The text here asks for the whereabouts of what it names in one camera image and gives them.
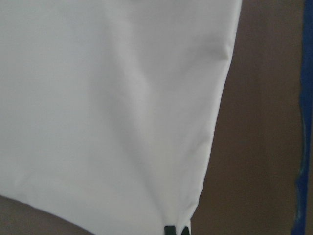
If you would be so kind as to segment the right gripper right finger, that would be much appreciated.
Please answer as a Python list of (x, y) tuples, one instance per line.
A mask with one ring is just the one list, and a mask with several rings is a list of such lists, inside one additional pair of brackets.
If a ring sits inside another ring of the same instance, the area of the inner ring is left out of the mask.
[(183, 228), (182, 235), (190, 235), (189, 227), (185, 226)]

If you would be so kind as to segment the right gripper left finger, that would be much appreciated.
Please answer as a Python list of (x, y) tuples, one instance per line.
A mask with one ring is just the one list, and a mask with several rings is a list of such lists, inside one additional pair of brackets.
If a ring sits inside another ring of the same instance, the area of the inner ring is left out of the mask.
[(175, 225), (166, 225), (164, 227), (165, 235), (175, 235)]

